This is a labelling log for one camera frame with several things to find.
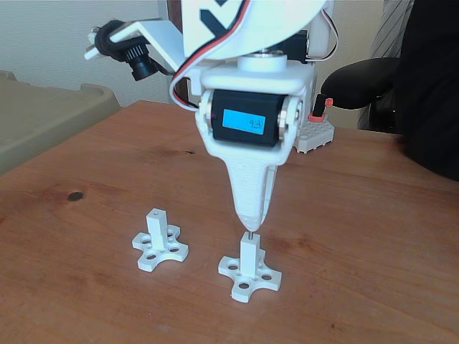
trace blue label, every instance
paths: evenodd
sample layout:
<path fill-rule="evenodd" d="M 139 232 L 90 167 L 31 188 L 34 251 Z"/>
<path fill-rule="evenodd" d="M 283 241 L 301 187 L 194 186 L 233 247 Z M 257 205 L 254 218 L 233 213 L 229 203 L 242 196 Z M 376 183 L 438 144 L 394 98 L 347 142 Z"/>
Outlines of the blue label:
<path fill-rule="evenodd" d="M 265 118 L 252 113 L 224 109 L 223 126 L 225 128 L 245 131 L 247 133 L 263 135 L 265 132 Z"/>

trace chair armrest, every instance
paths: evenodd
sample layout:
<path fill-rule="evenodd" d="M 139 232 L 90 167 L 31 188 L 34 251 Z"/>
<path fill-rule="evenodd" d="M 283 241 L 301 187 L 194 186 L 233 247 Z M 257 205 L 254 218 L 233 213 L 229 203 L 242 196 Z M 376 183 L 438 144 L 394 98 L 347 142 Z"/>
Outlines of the chair armrest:
<path fill-rule="evenodd" d="M 383 57 L 347 65 L 327 77 L 321 93 L 333 98 L 338 108 L 364 108 L 392 89 L 398 64 L 396 57 Z"/>

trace black office chair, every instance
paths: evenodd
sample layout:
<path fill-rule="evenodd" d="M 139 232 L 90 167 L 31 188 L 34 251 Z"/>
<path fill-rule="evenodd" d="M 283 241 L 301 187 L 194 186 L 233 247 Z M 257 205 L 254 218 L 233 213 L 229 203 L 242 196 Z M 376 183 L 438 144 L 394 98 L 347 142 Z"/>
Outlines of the black office chair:
<path fill-rule="evenodd" d="M 396 133 L 392 87 L 399 64 L 396 57 L 366 59 L 333 72 L 321 93 L 333 98 L 333 106 L 356 110 L 369 106 L 369 117 L 360 128 Z"/>

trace wooden table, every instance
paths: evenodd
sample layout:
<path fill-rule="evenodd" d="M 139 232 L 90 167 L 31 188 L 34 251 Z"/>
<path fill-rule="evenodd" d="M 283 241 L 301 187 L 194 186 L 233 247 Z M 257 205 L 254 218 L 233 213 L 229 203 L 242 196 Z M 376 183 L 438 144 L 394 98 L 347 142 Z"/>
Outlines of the wooden table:
<path fill-rule="evenodd" d="M 153 207 L 189 256 L 147 273 Z M 192 114 L 137 102 L 0 176 L 0 343 L 459 343 L 458 209 L 393 136 L 338 129 L 280 168 L 259 233 L 282 285 L 242 304 L 223 162 Z"/>

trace white wire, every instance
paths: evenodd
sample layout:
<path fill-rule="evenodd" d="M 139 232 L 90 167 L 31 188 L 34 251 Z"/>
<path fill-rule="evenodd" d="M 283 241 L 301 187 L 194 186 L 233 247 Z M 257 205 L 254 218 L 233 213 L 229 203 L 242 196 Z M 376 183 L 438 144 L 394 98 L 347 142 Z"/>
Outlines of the white wire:
<path fill-rule="evenodd" d="M 307 62 L 320 62 L 320 61 L 327 61 L 329 60 L 330 58 L 332 58 L 335 53 L 336 53 L 336 50 L 338 50 L 338 46 L 339 46 L 339 34 L 338 34 L 338 31 L 336 30 L 336 27 L 333 23 L 333 20 L 331 20 L 330 16 L 325 12 L 325 9 L 322 9 L 321 11 L 321 14 L 323 16 L 323 18 L 326 20 L 326 22 L 328 23 L 328 25 L 330 26 L 330 29 L 331 31 L 333 31 L 333 34 L 335 36 L 335 39 L 336 39 L 336 43 L 335 43 L 335 46 L 333 47 L 333 49 L 331 50 L 331 52 L 329 52 L 326 56 L 324 57 L 319 57 L 317 59 L 309 59 L 309 58 L 306 58 L 306 61 Z"/>
<path fill-rule="evenodd" d="M 251 3 L 249 3 L 247 5 L 247 8 L 245 10 L 245 14 L 244 16 L 241 18 L 241 22 L 239 23 L 239 25 L 237 26 L 237 28 L 233 31 L 233 33 L 226 39 L 224 39 L 222 42 L 220 42 L 219 44 L 217 44 L 215 47 L 207 50 L 206 52 L 204 52 L 202 55 L 200 55 L 199 57 L 197 57 L 187 68 L 185 68 L 184 70 L 182 70 L 180 72 L 180 74 L 176 75 L 175 78 L 172 80 L 171 82 L 171 85 L 169 87 L 169 95 L 171 96 L 172 100 L 178 105 L 180 106 L 181 108 L 185 109 L 185 110 L 189 110 L 189 111 L 193 111 L 193 112 L 196 112 L 198 109 L 196 109 L 195 107 L 192 107 L 192 106 L 188 106 L 188 105 L 185 105 L 185 104 L 182 104 L 178 99 L 176 99 L 175 95 L 174 95 L 174 88 L 175 88 L 175 85 L 181 80 L 183 79 L 186 74 L 194 67 L 196 66 L 198 63 L 200 63 L 203 59 L 205 59 L 207 56 L 209 56 L 210 54 L 214 53 L 216 50 L 218 49 L 221 49 L 222 46 L 224 46 L 226 43 L 228 43 L 229 40 L 231 40 L 235 35 L 236 33 L 240 30 L 240 28 L 242 27 L 245 19 L 247 18 L 247 13 L 250 9 L 250 5 Z"/>

